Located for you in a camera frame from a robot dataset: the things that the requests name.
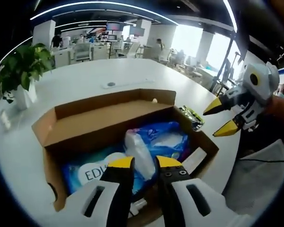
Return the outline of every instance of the blue plastic bag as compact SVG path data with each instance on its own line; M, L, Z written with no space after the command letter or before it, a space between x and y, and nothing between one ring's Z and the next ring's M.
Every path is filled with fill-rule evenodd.
M141 136L153 160L155 160L156 155L181 160L185 150L188 149L188 136L181 131L178 122L149 124L134 131ZM182 141L173 147L152 145L155 139L171 132L181 134Z

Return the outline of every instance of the box flap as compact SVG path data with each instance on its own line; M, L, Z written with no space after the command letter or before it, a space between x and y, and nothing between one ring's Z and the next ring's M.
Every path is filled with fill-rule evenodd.
M167 104L136 100L69 116L56 122L44 147L170 107Z
M158 104L151 103L154 98L157 99ZM156 89L135 89L85 98L56 106L55 108L45 113L32 126L32 128L40 144L45 147L65 139L69 139L102 128L103 126L101 126L98 122L95 123L90 120L90 117L98 118L100 115L102 115L102 111L113 112L111 114L106 113L105 115L105 117L108 117L110 119L105 119L104 117L100 118L103 120L101 121L103 122L103 125L109 126L111 124L130 119L131 117L134 118L174 105L175 98L175 91ZM135 103L134 101L139 100L144 100L145 102L141 102L142 106L137 108L138 103ZM116 107L110 107L128 102L132 102L131 104L129 104L130 106L125 105L121 107L124 109L119 109L118 107L118 112L116 112ZM104 109L101 111L98 110L104 107L109 107L112 109ZM90 112L94 110L98 111L90 116ZM72 117L72 119L70 120L68 119L59 122L61 119L75 115L78 116Z

